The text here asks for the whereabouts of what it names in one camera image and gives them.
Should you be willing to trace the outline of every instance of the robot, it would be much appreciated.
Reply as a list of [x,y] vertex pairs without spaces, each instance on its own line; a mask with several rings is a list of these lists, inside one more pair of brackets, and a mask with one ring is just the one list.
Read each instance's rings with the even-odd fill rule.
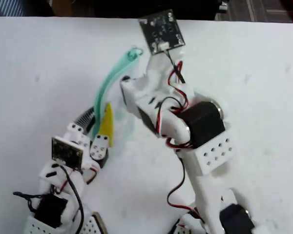
[[[169,205],[188,210],[177,220],[170,234],[269,234],[268,229],[252,220],[247,199],[230,186],[226,177],[215,179],[211,173],[230,163],[236,148],[230,125],[220,105],[197,91],[181,74],[182,47],[185,45],[171,10],[139,19],[151,57],[146,74],[125,76],[120,82],[127,110],[141,119],[158,138],[166,138],[187,172],[195,203]],[[111,119],[107,106],[107,119]],[[87,136],[93,121],[90,108],[70,123],[63,137],[52,138],[52,160],[40,173],[38,195],[25,198],[32,214],[24,234],[107,233],[98,213],[82,203],[87,184],[108,158],[112,133],[100,130],[91,140]],[[111,125],[111,121],[102,125]]]
[[38,195],[13,193],[26,199],[31,211],[24,234],[107,233],[100,214],[82,203],[82,195],[108,159],[112,116],[108,104],[92,140],[88,133],[95,121],[93,107],[70,123],[63,137],[52,138],[52,159],[39,174]]
[[168,194],[169,205],[189,210],[170,233],[268,234],[265,226],[254,225],[247,199],[230,187],[225,176],[220,182],[211,175],[234,157],[234,137],[220,105],[188,85],[181,74],[185,42],[173,12],[151,15],[139,23],[151,57],[145,75],[123,78],[124,102],[157,137],[166,138],[195,192],[192,208],[169,202],[170,194],[182,183]]

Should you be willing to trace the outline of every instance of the black circuit board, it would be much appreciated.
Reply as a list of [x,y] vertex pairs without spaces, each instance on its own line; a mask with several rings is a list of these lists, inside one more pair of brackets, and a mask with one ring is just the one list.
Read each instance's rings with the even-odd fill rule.
[[80,171],[82,168],[83,151],[52,138],[52,159],[65,162],[65,166]]
[[140,26],[152,55],[163,52],[158,45],[168,42],[171,50],[185,45],[172,10],[163,11],[139,19]]

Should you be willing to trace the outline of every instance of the transparent green tube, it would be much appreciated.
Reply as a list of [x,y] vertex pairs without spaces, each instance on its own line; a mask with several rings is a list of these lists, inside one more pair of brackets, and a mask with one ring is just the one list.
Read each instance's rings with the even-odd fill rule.
[[102,83],[98,93],[96,94],[94,101],[94,113],[96,116],[96,122],[93,126],[92,137],[94,137],[99,132],[100,124],[104,117],[104,109],[106,103],[105,100],[110,87],[128,69],[134,67],[138,63],[139,57],[142,55],[142,53],[142,49],[135,47],[127,51],[104,79],[104,82]]

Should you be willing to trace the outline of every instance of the yellow tab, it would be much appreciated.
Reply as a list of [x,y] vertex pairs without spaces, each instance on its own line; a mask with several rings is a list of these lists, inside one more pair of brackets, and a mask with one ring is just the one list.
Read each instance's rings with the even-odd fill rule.
[[109,137],[109,146],[113,146],[113,132],[114,132],[114,121],[113,121],[113,109],[109,102],[105,106],[105,115],[102,119],[98,134],[106,135]]

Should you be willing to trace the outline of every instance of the white table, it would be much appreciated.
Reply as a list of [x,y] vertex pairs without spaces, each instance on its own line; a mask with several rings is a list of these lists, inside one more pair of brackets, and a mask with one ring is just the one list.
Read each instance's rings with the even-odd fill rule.
[[[272,233],[293,234],[293,24],[179,25],[186,81],[223,103],[237,133],[232,182]],[[92,104],[132,45],[147,51],[135,19],[0,18],[0,233],[21,233],[29,211],[12,192],[36,192],[51,137]],[[85,199],[111,234],[166,233],[185,212],[166,204],[181,166],[139,120],[131,124]],[[194,200],[188,180],[172,200]]]

